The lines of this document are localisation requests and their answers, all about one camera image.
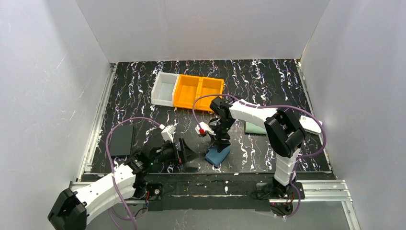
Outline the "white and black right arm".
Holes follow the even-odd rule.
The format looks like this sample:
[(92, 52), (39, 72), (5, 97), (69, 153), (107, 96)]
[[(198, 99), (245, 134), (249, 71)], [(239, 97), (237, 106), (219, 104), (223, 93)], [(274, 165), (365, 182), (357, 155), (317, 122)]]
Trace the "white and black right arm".
[(210, 108), (217, 118), (211, 119), (208, 124), (201, 122), (196, 128), (197, 134), (209, 135), (214, 149), (220, 152), (230, 146), (228, 132), (236, 120), (263, 128), (276, 154), (276, 170), (267, 194), (275, 197), (290, 195), (298, 154), (306, 137), (306, 131), (294, 113), (219, 96), (211, 101)]

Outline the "blue card holder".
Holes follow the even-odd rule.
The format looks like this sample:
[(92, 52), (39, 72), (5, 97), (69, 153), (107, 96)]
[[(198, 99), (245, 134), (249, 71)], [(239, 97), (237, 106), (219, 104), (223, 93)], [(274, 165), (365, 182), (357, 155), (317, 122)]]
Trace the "blue card holder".
[(215, 146), (210, 147), (205, 155), (205, 159), (211, 163), (214, 167), (218, 168), (224, 159), (228, 156), (231, 151), (231, 147), (228, 146), (222, 151), (218, 152)]

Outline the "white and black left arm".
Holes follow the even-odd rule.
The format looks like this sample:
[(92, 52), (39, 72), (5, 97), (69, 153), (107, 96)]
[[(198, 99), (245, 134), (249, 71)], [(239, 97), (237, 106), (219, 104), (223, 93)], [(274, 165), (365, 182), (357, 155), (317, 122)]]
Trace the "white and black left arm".
[(77, 190), (63, 190), (51, 208), (47, 219), (56, 230), (84, 230), (99, 214), (130, 198), (157, 199), (158, 186), (149, 187), (144, 177), (153, 166), (171, 162), (185, 164), (198, 158), (183, 138), (176, 145), (170, 141), (149, 153), (133, 150), (123, 164), (99, 180)]

